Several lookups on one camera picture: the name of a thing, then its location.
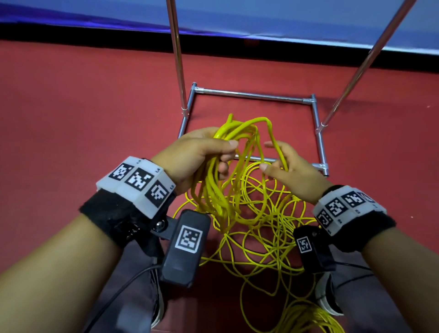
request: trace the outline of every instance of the yellow cable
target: yellow cable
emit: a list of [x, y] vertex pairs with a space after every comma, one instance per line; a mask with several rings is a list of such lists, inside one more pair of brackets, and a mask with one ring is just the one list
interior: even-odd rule
[[[288, 259], [288, 254], [296, 246], [293, 231], [297, 226], [316, 222], [316, 219], [314, 217], [305, 217], [306, 203], [287, 191], [285, 186], [278, 189], [276, 180], [274, 181], [274, 188], [267, 188], [264, 175], [261, 181], [251, 176], [252, 172], [259, 169], [259, 162], [249, 162], [249, 157], [255, 149], [259, 151], [261, 162], [264, 162], [264, 155], [259, 142], [259, 131], [255, 125], [258, 122], [266, 122], [273, 146], [279, 154], [285, 169], [288, 170], [282, 151], [274, 139], [272, 124], [266, 117], [240, 122], [234, 120], [233, 115], [230, 114], [226, 123], [215, 134], [215, 138], [224, 140], [245, 139], [243, 151], [239, 152], [237, 150], [239, 160], [235, 168], [230, 172], [227, 180], [220, 181], [218, 179], [220, 157], [214, 156], [205, 161], [195, 174], [190, 189], [191, 197], [186, 193], [186, 202], [177, 209], [174, 217], [187, 204], [195, 206], [197, 211], [211, 214], [213, 227], [223, 233], [223, 238], [215, 253], [210, 257], [202, 257], [203, 261], [200, 266], [209, 261], [222, 263], [232, 275], [244, 280], [240, 291], [240, 305], [244, 320], [252, 330], [258, 333], [302, 333], [308, 331], [311, 327], [317, 326], [323, 332], [345, 333], [340, 324], [330, 314], [307, 300], [313, 294], [316, 284], [315, 279], [312, 288], [305, 296], [296, 296], [291, 291], [292, 277], [303, 273], [303, 267], [292, 267]], [[262, 200], [250, 198], [252, 193], [257, 192], [263, 195]], [[295, 217], [294, 212], [298, 202], [302, 202], [303, 208], [300, 217]], [[255, 217], [252, 219], [243, 218], [240, 209], [242, 205], [246, 205], [255, 214]], [[285, 215], [286, 209], [291, 206], [292, 212]], [[232, 231], [231, 229], [236, 222], [247, 225], [248, 230], [245, 232]], [[262, 236], [262, 227], [271, 229], [272, 239]], [[242, 236], [241, 242], [235, 239], [237, 235]], [[249, 238], [259, 241], [265, 252], [259, 253], [247, 249], [245, 242]], [[235, 261], [232, 246], [242, 250], [247, 261]], [[223, 249], [229, 250], [230, 260], [223, 259]], [[254, 268], [250, 273], [243, 274], [238, 269], [240, 265], [251, 265]], [[252, 276], [263, 272], [265, 269], [277, 271], [277, 281], [273, 282], [273, 290], [271, 291], [251, 282]], [[281, 318], [277, 325], [268, 332], [261, 332], [255, 328], [245, 315], [242, 296], [246, 285], [250, 285], [269, 296], [275, 296], [281, 286], [287, 291]]]

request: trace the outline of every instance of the right hand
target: right hand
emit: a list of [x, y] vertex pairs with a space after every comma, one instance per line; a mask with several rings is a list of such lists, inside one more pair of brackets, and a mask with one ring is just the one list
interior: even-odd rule
[[[288, 163], [288, 171], [281, 169], [283, 165], [279, 160], [272, 165], [261, 163], [259, 168], [267, 176], [280, 181], [301, 200], [316, 205], [323, 193], [333, 184], [300, 157], [288, 143], [278, 141], [277, 144]], [[273, 143], [267, 141], [264, 146], [273, 148]]]

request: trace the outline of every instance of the steel pole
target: steel pole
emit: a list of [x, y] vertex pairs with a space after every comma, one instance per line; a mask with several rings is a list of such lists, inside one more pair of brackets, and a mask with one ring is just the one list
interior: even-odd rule
[[367, 55], [364, 62], [361, 64], [361, 66], [357, 69], [354, 76], [346, 86], [343, 93], [340, 95], [340, 97], [337, 99], [335, 104], [332, 106], [331, 112], [329, 112], [326, 119], [320, 123], [320, 126], [316, 129], [316, 134], [319, 134], [326, 126], [328, 126], [329, 121], [334, 116], [335, 112], [337, 111], [338, 107], [340, 106], [341, 102], [349, 96], [352, 89], [356, 86], [358, 81], [363, 76], [364, 72], [371, 66], [371, 64], [374, 62], [375, 58], [378, 56], [378, 54], [381, 52], [382, 48], [387, 44], [389, 39], [394, 34], [395, 30], [398, 28], [400, 23], [403, 21], [403, 19], [406, 17], [410, 9], [415, 4], [416, 0], [405, 0], [401, 7], [396, 12], [395, 16], [392, 18], [390, 23], [387, 25], [387, 27], [384, 29], [383, 33], [381, 34], [380, 38], [378, 38], [375, 45], [370, 50], [369, 54]]
[[184, 86], [183, 61], [181, 58], [180, 34], [178, 32], [177, 10], [175, 0], [166, 0], [168, 8], [169, 27], [171, 28], [172, 47], [174, 49], [175, 68], [177, 69], [178, 87], [180, 89], [181, 109], [184, 117], [189, 116], [187, 109], [186, 88]]

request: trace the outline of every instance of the rectangular metal frame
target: rectangular metal frame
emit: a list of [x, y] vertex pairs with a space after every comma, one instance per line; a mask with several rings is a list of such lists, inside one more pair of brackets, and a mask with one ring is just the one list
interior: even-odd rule
[[[317, 108], [317, 99], [314, 94], [311, 95], [311, 98], [296, 98], [296, 97], [284, 97], [284, 96], [273, 96], [273, 95], [262, 95], [262, 94], [251, 94], [251, 93], [242, 93], [236, 91], [226, 91], [226, 90], [216, 90], [216, 89], [207, 89], [201, 88], [197, 86], [197, 83], [192, 83], [191, 92], [189, 93], [189, 99], [187, 101], [187, 112], [183, 112], [183, 121], [181, 122], [180, 131], [178, 132], [178, 137], [181, 137], [186, 132], [187, 124], [189, 123], [189, 119], [191, 116], [191, 110], [195, 102], [195, 96], [197, 94], [202, 95], [215, 95], [215, 96], [224, 96], [224, 97], [237, 97], [237, 98], [249, 98], [249, 99], [258, 99], [264, 101], [276, 101], [276, 102], [286, 102], [286, 103], [296, 103], [296, 104], [305, 104], [311, 106], [311, 111], [313, 113], [314, 123], [316, 128], [320, 124], [319, 120], [319, 112]], [[329, 176], [328, 164], [326, 162], [325, 148], [323, 145], [322, 133], [315, 133], [317, 140], [317, 149], [319, 153], [320, 163], [313, 163], [313, 166], [320, 170], [324, 176]], [[273, 163], [276, 159], [273, 158], [264, 158], [265, 161]], [[250, 156], [250, 160], [253, 162], [260, 162], [261, 158], [259, 156]]]
[[[177, 79], [178, 86], [180, 89], [180, 99], [181, 99], [181, 109], [183, 110], [183, 121], [181, 123], [180, 131], [178, 133], [178, 137], [181, 137], [186, 131], [187, 123], [189, 122], [189, 117], [191, 114], [191, 108], [194, 104], [195, 95], [196, 94], [205, 94], [205, 95], [216, 95], [216, 96], [226, 96], [226, 97], [238, 97], [238, 98], [250, 98], [250, 99], [259, 99], [265, 101], [277, 101], [277, 102], [287, 102], [287, 103], [299, 103], [311, 105], [313, 111], [313, 118], [316, 125], [316, 129], [314, 131], [316, 135], [317, 141], [317, 150], [319, 153], [320, 163], [313, 163], [313, 166], [320, 170], [324, 176], [329, 176], [328, 163], [326, 161], [325, 148], [323, 145], [322, 138], [322, 130], [327, 127], [329, 121], [334, 116], [335, 112], [338, 110], [338, 107], [343, 102], [343, 100], [349, 96], [351, 91], [354, 89], [358, 81], [363, 76], [364, 72], [371, 66], [375, 58], [381, 52], [382, 48], [386, 45], [388, 40], [392, 37], [400, 23], [406, 17], [410, 9], [415, 4], [416, 0], [404, 0], [399, 7], [398, 11], [395, 13], [390, 23], [386, 26], [383, 33], [378, 38], [375, 45], [370, 50], [366, 59], [363, 61], [361, 66], [357, 69], [352, 79], [349, 81], [348, 85], [337, 99], [335, 104], [333, 105], [331, 111], [323, 122], [319, 120], [319, 112], [317, 108], [317, 99], [314, 94], [311, 95], [311, 98], [295, 98], [295, 97], [282, 97], [282, 96], [273, 96], [273, 95], [262, 95], [262, 94], [251, 94], [251, 93], [242, 93], [235, 91], [226, 91], [226, 90], [215, 90], [215, 89], [206, 89], [200, 88], [194, 82], [191, 87], [191, 92], [189, 94], [189, 99], [186, 100], [186, 90], [184, 85], [184, 74], [183, 74], [183, 61], [181, 57], [181, 48], [180, 48], [180, 34], [178, 29], [178, 20], [177, 20], [177, 11], [175, 7], [175, 0], [166, 0], [166, 6], [168, 9], [168, 17], [169, 17], [169, 27], [171, 29], [171, 37], [172, 37], [172, 45], [175, 56], [175, 66], [177, 70]], [[258, 156], [251, 156], [251, 161], [259, 162], [261, 160]], [[267, 162], [274, 162], [273, 158], [265, 158]]]

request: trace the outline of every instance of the red floor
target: red floor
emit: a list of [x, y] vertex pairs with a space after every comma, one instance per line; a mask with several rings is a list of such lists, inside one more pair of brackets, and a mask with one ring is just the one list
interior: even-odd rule
[[[321, 118], [355, 71], [194, 55], [184, 56], [184, 66], [187, 89], [196, 81], [214, 89], [315, 93]], [[0, 73], [2, 271], [65, 226], [96, 180], [122, 159], [152, 157], [175, 140], [181, 110], [172, 54], [0, 41]], [[438, 91], [438, 75], [371, 69], [324, 133], [331, 181], [363, 189], [436, 252]], [[239, 120], [267, 116], [277, 139], [317, 162], [307, 106], [198, 96], [189, 129], [220, 126], [230, 112]], [[207, 265], [198, 286], [174, 292], [160, 329], [247, 332], [240, 286], [222, 267]], [[256, 325], [265, 301], [255, 295], [247, 302]]]

